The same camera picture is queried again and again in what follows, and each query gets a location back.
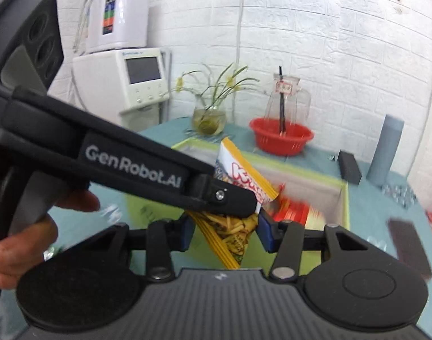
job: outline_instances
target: screw head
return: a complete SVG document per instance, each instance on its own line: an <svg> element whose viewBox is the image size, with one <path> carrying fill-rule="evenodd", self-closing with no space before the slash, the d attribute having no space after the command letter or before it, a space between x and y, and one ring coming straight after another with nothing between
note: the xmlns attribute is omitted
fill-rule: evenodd
<svg viewBox="0 0 432 340"><path fill-rule="evenodd" d="M295 270L290 267L276 267L272 274L278 279L289 279L295 276Z"/></svg>
<svg viewBox="0 0 432 340"><path fill-rule="evenodd" d="M223 190L218 190L218 191L216 192L216 199L217 199L218 201L222 201L225 197L226 197L226 194L224 193Z"/></svg>

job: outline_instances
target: circular pad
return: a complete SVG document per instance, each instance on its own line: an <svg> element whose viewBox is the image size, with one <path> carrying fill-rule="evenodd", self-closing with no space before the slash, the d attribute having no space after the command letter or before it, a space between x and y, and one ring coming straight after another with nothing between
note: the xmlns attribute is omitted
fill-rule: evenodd
<svg viewBox="0 0 432 340"><path fill-rule="evenodd" d="M428 296L425 281L403 263L355 251L314 268L304 289L325 318L369 330L416 323Z"/></svg>
<svg viewBox="0 0 432 340"><path fill-rule="evenodd" d="M357 270L345 275L343 287L362 299L380 299L395 289L395 280L379 270Z"/></svg>
<svg viewBox="0 0 432 340"><path fill-rule="evenodd" d="M140 282L104 253L59 255L27 272L16 289L26 320L51 332L81 332L125 314L138 298Z"/></svg>

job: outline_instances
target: glass vase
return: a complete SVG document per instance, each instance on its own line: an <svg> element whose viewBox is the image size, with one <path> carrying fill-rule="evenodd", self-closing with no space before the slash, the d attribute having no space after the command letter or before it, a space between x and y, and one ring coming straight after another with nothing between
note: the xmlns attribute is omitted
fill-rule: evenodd
<svg viewBox="0 0 432 340"><path fill-rule="evenodd" d="M220 134L227 123L224 101L211 96L197 96L192 122L194 130L201 135Z"/></svg>

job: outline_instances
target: snack bag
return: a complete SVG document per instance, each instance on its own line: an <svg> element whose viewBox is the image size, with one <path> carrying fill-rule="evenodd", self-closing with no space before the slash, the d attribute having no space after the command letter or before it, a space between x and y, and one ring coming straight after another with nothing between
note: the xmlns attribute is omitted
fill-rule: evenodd
<svg viewBox="0 0 432 340"><path fill-rule="evenodd" d="M221 142L216 161L215 177L252 190L257 197L256 213L248 218L188 211L224 266L236 270L241 265L249 238L257 227L257 214L260 208L263 204L274 200L279 193L244 159L241 152L228 138Z"/></svg>

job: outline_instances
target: human hand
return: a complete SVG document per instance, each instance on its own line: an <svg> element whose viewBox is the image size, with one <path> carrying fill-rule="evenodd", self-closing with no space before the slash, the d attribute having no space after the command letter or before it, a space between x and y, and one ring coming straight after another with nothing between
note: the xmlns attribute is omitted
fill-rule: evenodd
<svg viewBox="0 0 432 340"><path fill-rule="evenodd" d="M56 206L93 212L100 208L98 198L87 190L77 190ZM20 277L43 262L43 252L57 239L57 225L49 215L22 232L0 241L0 289L13 289Z"/></svg>

